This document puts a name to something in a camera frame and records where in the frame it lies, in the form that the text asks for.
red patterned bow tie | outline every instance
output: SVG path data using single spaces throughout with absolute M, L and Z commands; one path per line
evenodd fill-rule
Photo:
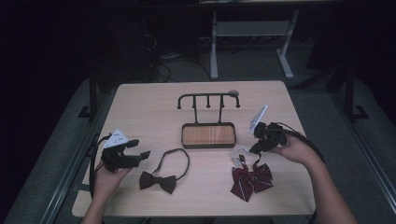
M 139 179 L 140 189 L 148 189 L 155 184 L 159 184 L 163 190 L 172 194 L 176 187 L 176 177 L 174 175 L 168 177 L 154 177 L 153 175 L 143 171 Z
M 274 186 L 271 182 L 272 174 L 267 164 L 257 167 L 257 163 L 260 159 L 254 163 L 253 171 L 250 172 L 245 164 L 245 157 L 239 155 L 239 158 L 244 168 L 233 168 L 234 184 L 231 192 L 245 202 L 248 202 L 253 191 L 257 193 Z

gray carpet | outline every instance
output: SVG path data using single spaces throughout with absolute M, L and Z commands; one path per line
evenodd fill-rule
M 276 58 L 274 44 L 263 48 L 247 49 L 234 54 L 219 55 L 219 81 L 231 80 L 282 80 L 287 86 L 297 84 L 317 71 L 306 70 L 305 65 L 312 48 L 310 42 L 295 41 L 287 54 L 295 79 L 283 76 L 280 63 Z M 165 63 L 172 71 L 169 82 L 210 81 L 208 53 L 200 55 L 198 62 L 179 60 Z M 168 70 L 159 68 L 166 76 Z M 384 196 L 383 190 L 374 178 L 370 163 L 362 152 L 361 145 L 353 134 L 351 125 L 358 127 L 389 181 L 396 184 L 396 163 L 393 162 L 396 150 L 396 129 L 388 120 L 365 85 L 357 81 L 357 104 L 362 105 L 370 119 L 357 120 L 351 124 L 337 104 L 343 97 L 340 91 L 330 95 L 324 90 L 326 78 L 304 91 L 290 91 L 307 136 L 320 148 L 327 162 L 336 186 L 345 197 L 347 204 L 359 223 L 396 223 L 396 215 Z M 99 95 L 99 114 L 92 122 L 78 118 L 78 113 L 89 103 L 88 82 L 85 81 L 76 92 L 64 115 L 59 121 L 35 169 L 29 176 L 17 201 L 10 211 L 6 223 L 78 223 L 71 208 L 77 191 L 75 184 L 80 183 L 88 166 L 85 159 L 75 174 L 65 170 L 76 154 L 76 148 L 88 148 L 96 133 L 101 132 L 106 113 L 114 97 L 112 94 Z M 62 194 L 59 185 L 68 175 L 73 179 L 70 189 Z M 55 205 L 51 203 L 54 195 L 64 195 Z M 47 211 L 49 204 L 59 207 L 53 214 Z M 276 224 L 307 223 L 306 217 L 273 217 Z M 106 223 L 143 223 L 142 218 L 106 217 Z

hand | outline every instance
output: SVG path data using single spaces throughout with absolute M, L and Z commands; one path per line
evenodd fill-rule
M 289 161 L 294 161 L 304 165 L 305 167 L 312 161 L 320 161 L 317 153 L 300 139 L 286 134 L 287 143 L 283 147 L 275 147 L 269 152 L 273 152 L 283 156 Z
M 104 167 L 103 162 L 100 161 L 95 169 L 93 199 L 107 201 L 119 187 L 122 179 L 127 176 L 131 170 L 132 169 L 117 169 L 114 173 L 111 173 Z

floor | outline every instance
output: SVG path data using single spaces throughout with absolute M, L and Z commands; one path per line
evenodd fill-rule
M 234 50 L 220 51 L 218 81 L 281 80 L 291 87 L 319 72 L 305 68 L 314 41 L 293 40 L 287 57 L 295 78 L 286 79 L 276 57 L 281 41 L 268 39 L 260 45 L 257 42 L 255 45 L 239 44 Z M 171 50 L 166 55 L 168 58 L 174 56 L 177 52 Z M 207 49 L 198 58 L 187 55 L 163 60 L 158 70 L 160 73 L 153 82 L 211 81 Z M 376 104 L 370 90 L 358 80 L 355 82 L 355 104 L 362 105 L 370 118 L 351 122 L 342 109 L 344 90 L 328 93 L 327 81 L 325 77 L 303 90 L 289 91 L 305 133 L 320 148 L 336 186 L 359 223 L 396 223 L 396 211 L 390 203 L 394 200 L 393 186 L 396 185 L 396 128 Z M 101 132 L 115 92 L 116 89 L 111 93 L 98 92 L 99 110 L 95 119 L 89 121 L 78 117 L 81 108 L 89 104 L 88 80 L 81 83 L 5 223 L 80 222 L 80 217 L 74 217 L 71 209 L 89 164 L 89 158 L 84 159 L 85 151 L 94 135 Z M 309 217 L 272 219 L 276 224 L 289 224 L 307 223 Z M 255 223 L 264 219 L 230 220 Z M 105 223 L 145 221 L 135 217 L 105 218 Z M 173 222 L 152 219 L 152 223 L 166 221 Z

forearm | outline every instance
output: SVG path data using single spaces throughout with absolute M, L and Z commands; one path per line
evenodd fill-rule
M 332 182 L 325 164 L 320 160 L 315 160 L 305 167 L 311 176 L 319 223 L 357 223 Z
M 106 209 L 106 199 L 93 199 L 90 207 L 82 219 L 82 224 L 101 224 Z

